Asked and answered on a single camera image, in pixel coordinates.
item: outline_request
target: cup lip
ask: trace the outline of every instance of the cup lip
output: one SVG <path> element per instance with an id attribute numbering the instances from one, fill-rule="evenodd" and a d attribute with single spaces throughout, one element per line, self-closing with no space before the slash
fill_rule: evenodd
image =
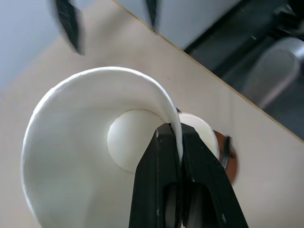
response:
<path id="1" fill-rule="evenodd" d="M 173 104 L 173 101 L 171 100 L 171 98 L 169 97 L 168 93 L 165 91 L 165 89 L 153 78 L 139 72 L 133 69 L 129 69 L 129 68 L 125 68 L 125 67 L 117 67 L 117 66 L 106 66 L 106 67 L 98 67 L 98 68 L 93 68 L 93 69 L 89 69 L 89 70 L 85 70 L 79 73 L 76 73 L 68 78 L 66 78 L 65 80 L 59 82 L 56 86 L 54 86 L 53 88 L 51 88 L 42 98 L 41 100 L 38 102 L 38 104 L 36 105 L 33 114 L 29 120 L 28 126 L 26 128 L 25 134 L 24 134 L 24 138 L 23 138 L 23 144 L 22 144 L 22 151 L 21 151 L 21 159 L 20 159 L 20 174 L 21 174 L 21 185 L 22 185 L 22 190 L 27 202 L 27 205 L 34 217 L 34 219 L 36 220 L 36 222 L 38 224 L 41 225 L 41 223 L 39 222 L 39 219 L 36 215 L 36 212 L 34 210 L 34 208 L 32 207 L 32 204 L 29 200 L 29 196 L 28 196 L 28 192 L 27 192 L 27 188 L 26 188 L 26 184 L 25 184 L 25 180 L 24 180 L 24 161 L 25 161 L 25 146 L 27 144 L 27 137 L 28 137 L 28 133 L 29 133 L 29 129 L 31 127 L 31 125 L 33 124 L 34 119 L 36 118 L 37 114 L 41 111 L 41 109 L 46 105 L 46 103 L 49 101 L 49 99 L 54 96 L 56 94 L 56 91 L 61 89 L 62 86 L 64 84 L 67 84 L 68 82 L 76 79 L 76 78 L 80 78 L 82 76 L 88 75 L 90 73 L 94 73 L 94 72 L 98 72 L 98 71 L 106 71 L 106 70 L 116 70 L 116 71 L 124 71 L 124 72 L 129 72 L 129 73 L 133 73 L 137 76 L 143 77 L 146 80 L 150 81 L 151 83 L 155 84 L 160 90 L 161 92 L 166 96 L 166 98 L 168 99 L 173 112 L 174 112 L 174 118 L 176 119 L 176 123 L 177 123 L 177 129 L 176 129 L 176 133 L 175 133 L 175 137 L 176 137 L 176 143 L 177 143 L 177 151 L 178 151 L 178 156 L 179 156 L 179 161 L 181 164 L 182 161 L 182 156 L 183 156 L 183 146 L 182 146 L 182 131 L 181 131 L 181 122 L 180 122 L 180 118 L 178 115 L 178 112 L 176 110 L 175 105 Z"/>
<path id="2" fill-rule="evenodd" d="M 189 116 L 193 119 L 197 119 L 201 122 L 203 122 L 205 124 L 205 126 L 210 130 L 211 134 L 213 135 L 214 139 L 215 139 L 215 147 L 216 147 L 216 153 L 217 153 L 217 159 L 219 159 L 219 144 L 218 144 L 218 140 L 217 140 L 217 137 L 213 131 L 213 129 L 210 127 L 210 125 L 208 123 L 206 123 L 206 121 L 204 121 L 203 119 L 199 118 L 198 116 L 196 115 L 193 115 L 191 113 L 186 113 L 186 112 L 180 112 L 179 115 L 186 115 L 186 116 Z"/>

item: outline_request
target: white wall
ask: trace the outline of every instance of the white wall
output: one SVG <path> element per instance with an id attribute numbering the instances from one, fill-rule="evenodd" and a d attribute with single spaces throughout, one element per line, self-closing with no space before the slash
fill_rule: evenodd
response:
<path id="1" fill-rule="evenodd" d="M 94 0 L 76 0 L 85 8 Z M 0 91 L 58 35 L 52 0 L 4 0 L 0 14 Z"/>
<path id="2" fill-rule="evenodd" d="M 147 23 L 144 0 L 117 0 Z M 160 0 L 160 33 L 185 48 L 240 0 Z"/>

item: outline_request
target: wooden table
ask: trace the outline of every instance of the wooden table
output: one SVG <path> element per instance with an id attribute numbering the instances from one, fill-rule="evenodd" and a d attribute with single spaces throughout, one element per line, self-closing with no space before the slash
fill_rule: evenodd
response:
<path id="1" fill-rule="evenodd" d="M 155 78 L 181 110 L 232 136 L 239 155 L 234 190 L 249 227 L 304 226 L 303 141 L 116 3 L 98 1 L 83 17 L 85 56 L 59 38 L 1 95 L 0 227 L 38 227 L 20 181 L 22 140 L 36 104 L 63 79 L 104 66 Z"/>

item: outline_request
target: floor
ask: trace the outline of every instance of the floor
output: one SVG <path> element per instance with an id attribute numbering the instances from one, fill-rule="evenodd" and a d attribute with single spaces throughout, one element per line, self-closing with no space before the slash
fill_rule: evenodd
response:
<path id="1" fill-rule="evenodd" d="M 266 33 L 273 11 L 286 0 L 242 1 L 225 18 L 197 40 L 189 54 L 240 92 L 248 72 L 275 40 Z M 304 139 L 304 80 L 300 78 L 264 111 Z"/>

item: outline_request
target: white paper cup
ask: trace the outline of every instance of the white paper cup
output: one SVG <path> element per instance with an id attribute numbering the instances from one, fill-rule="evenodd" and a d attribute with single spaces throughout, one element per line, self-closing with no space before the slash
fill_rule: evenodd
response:
<path id="1" fill-rule="evenodd" d="M 132 136 L 145 137 L 143 141 L 149 137 L 136 130 L 150 128 L 152 137 L 162 121 L 172 125 L 181 161 L 178 113 L 152 78 L 126 68 L 103 67 L 73 75 L 52 88 L 30 119 L 21 158 L 22 187 L 39 224 L 128 227 L 133 171 L 141 155 L 125 151 L 130 151 Z M 128 132 L 130 140 L 125 140 Z M 122 142 L 118 148 L 126 150 L 120 154 L 115 142 Z"/>
<path id="2" fill-rule="evenodd" d="M 212 128 L 199 117 L 189 113 L 179 113 L 180 121 L 183 124 L 193 127 L 200 136 L 200 139 L 211 150 L 211 152 L 219 159 L 219 144 Z"/>

